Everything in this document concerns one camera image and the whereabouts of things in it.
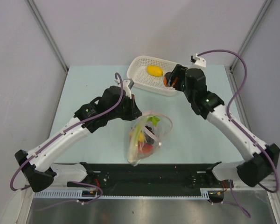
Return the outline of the orange fake orange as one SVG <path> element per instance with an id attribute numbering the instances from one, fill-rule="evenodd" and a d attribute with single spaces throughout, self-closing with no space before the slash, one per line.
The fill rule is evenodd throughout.
<path id="1" fill-rule="evenodd" d="M 165 87 L 174 87 L 177 80 L 178 80 L 177 77 L 165 76 L 164 79 L 163 79 L 163 83 L 164 83 Z"/>

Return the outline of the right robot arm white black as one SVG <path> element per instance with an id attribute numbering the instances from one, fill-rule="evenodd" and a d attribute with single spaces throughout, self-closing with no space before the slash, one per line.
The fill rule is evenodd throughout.
<path id="1" fill-rule="evenodd" d="M 166 87 L 183 92 L 195 114 L 219 129 L 243 158 L 238 162 L 217 162 L 208 168 L 206 182 L 209 186 L 217 187 L 224 180 L 241 180 L 254 187 L 276 170 L 280 148 L 258 139 L 228 114 L 224 101 L 207 89 L 202 69 L 177 64 L 172 72 L 165 74 L 163 82 Z"/>

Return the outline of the clear zip top bag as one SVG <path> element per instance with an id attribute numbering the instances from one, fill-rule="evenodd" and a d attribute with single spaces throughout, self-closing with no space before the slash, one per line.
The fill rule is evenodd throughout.
<path id="1" fill-rule="evenodd" d="M 147 122 L 148 117 L 157 116 L 160 121 L 157 126 L 153 126 L 150 122 Z M 138 163 L 154 154 L 161 146 L 163 140 L 167 134 L 172 130 L 172 120 L 159 112 L 147 111 L 136 119 L 135 123 L 131 126 L 128 133 L 127 142 L 127 162 L 132 166 L 137 166 Z M 145 135 L 145 142 L 139 142 L 138 136 L 140 131 Z M 153 145 L 153 152 L 150 154 L 142 154 L 140 149 L 145 143 Z"/>

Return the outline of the dark purple fake plum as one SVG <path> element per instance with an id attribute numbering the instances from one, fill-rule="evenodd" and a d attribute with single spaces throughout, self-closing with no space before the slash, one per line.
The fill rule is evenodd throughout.
<path id="1" fill-rule="evenodd" d="M 167 73 L 164 75 L 164 77 L 165 77 L 165 78 L 170 78 L 170 77 L 171 77 L 171 74 L 172 74 L 171 72 L 167 72 Z"/>

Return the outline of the yellow fake lemon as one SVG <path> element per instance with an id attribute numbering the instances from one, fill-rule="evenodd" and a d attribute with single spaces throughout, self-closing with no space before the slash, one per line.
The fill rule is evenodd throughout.
<path id="1" fill-rule="evenodd" d="M 160 67 L 154 65 L 147 66 L 147 73 L 154 77 L 163 76 L 163 70 Z"/>

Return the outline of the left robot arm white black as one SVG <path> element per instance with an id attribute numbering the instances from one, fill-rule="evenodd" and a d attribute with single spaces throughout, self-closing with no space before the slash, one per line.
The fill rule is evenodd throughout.
<path id="1" fill-rule="evenodd" d="M 101 97 L 82 105 L 50 139 L 28 152 L 19 150 L 15 158 L 34 192 L 51 185 L 90 186 L 94 175 L 87 163 L 56 164 L 55 160 L 76 142 L 106 126 L 108 121 L 117 118 L 132 121 L 141 115 L 130 85 L 111 86 Z"/>

